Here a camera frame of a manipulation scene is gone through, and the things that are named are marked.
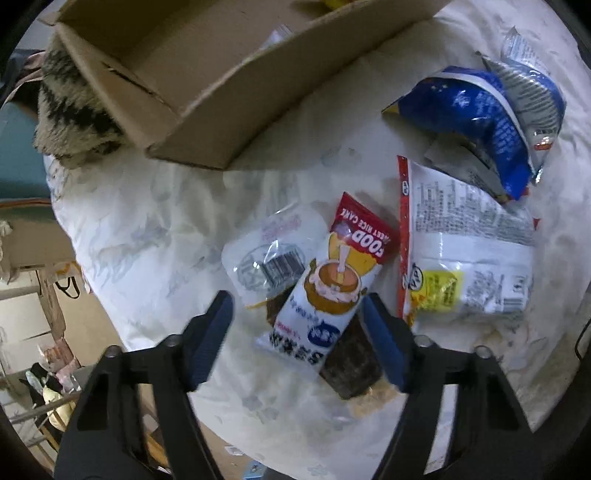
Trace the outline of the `dark brown jerky packet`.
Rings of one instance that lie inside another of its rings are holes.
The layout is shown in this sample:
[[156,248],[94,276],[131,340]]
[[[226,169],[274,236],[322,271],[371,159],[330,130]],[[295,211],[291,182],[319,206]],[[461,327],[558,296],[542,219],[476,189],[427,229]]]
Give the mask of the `dark brown jerky packet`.
[[332,350],[320,376],[342,398],[351,400],[363,395],[383,373],[356,313]]

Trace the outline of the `red white rice cake packet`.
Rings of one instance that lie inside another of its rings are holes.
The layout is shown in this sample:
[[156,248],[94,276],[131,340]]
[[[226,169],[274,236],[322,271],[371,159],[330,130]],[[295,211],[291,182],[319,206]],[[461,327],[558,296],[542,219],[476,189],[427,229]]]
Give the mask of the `red white rice cake packet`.
[[343,193],[329,234],[287,296],[260,348],[320,371],[383,269],[399,230]]

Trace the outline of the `clear white barcode packet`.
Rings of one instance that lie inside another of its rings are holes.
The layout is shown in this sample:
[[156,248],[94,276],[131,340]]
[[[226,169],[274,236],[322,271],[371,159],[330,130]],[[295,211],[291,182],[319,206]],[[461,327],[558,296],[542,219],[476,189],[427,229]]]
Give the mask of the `clear white barcode packet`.
[[295,203],[226,243],[222,265],[242,304],[259,308],[293,287],[327,231],[315,208]]

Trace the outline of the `large white noodle snack bag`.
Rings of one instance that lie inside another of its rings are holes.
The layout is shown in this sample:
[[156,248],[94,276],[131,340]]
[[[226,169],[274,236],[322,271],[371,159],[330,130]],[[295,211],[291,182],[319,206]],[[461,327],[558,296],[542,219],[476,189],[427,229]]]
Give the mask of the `large white noodle snack bag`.
[[405,157],[398,167],[399,316],[410,324],[430,317],[520,317],[533,286],[529,212]]

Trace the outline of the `grey blue snack bag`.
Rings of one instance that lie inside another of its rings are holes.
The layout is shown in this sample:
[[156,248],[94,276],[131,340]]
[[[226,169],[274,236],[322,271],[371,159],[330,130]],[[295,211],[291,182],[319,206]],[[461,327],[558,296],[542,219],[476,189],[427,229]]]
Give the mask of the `grey blue snack bag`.
[[562,129],[566,101],[528,40],[513,27],[502,45],[500,58],[482,56],[485,68],[501,81],[525,134],[538,183],[544,163]]

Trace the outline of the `white printed duvet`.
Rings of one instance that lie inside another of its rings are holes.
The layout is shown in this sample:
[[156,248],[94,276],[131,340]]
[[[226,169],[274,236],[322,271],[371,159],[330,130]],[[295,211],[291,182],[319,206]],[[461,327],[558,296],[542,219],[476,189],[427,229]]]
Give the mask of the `white printed duvet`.
[[331,222],[342,192],[382,218],[398,217],[397,155],[419,162],[431,140],[381,110],[449,65],[482,65],[512,27],[528,39],[567,99],[564,126],[541,182],[526,198],[541,218],[534,285],[518,325],[426,321],[441,346],[489,345],[538,428],[578,369],[572,343],[590,283],[590,69],[544,1],[454,1],[338,75],[290,110],[232,164],[212,171],[119,150],[67,172],[45,158],[53,208],[76,260],[127,350],[180,332],[218,290],[235,320],[211,378],[190,400],[198,419],[245,455],[294,479],[371,479],[405,397],[372,413],[349,407],[325,381],[256,347],[264,311],[238,306],[222,247],[292,203]]

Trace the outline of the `teal cushioned seat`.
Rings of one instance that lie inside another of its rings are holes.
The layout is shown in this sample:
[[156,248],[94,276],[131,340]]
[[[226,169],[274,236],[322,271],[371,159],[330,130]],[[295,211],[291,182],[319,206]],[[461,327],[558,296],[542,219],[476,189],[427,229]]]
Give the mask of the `teal cushioned seat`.
[[18,104],[1,107],[1,201],[49,205],[43,156],[33,147],[36,120]]

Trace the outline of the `cream black fuzzy blanket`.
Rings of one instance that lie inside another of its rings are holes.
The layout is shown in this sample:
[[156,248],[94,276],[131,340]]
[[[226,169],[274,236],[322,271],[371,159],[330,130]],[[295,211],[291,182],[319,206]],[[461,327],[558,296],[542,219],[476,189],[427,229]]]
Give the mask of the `cream black fuzzy blanket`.
[[128,145],[63,42],[53,35],[41,65],[35,149],[72,170]]

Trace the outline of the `open cardboard box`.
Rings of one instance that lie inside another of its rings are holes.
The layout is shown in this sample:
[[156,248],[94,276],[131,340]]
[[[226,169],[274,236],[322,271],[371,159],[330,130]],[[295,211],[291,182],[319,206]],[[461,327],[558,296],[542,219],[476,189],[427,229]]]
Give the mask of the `open cardboard box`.
[[148,157],[223,169],[322,82],[440,1],[69,1],[58,38]]

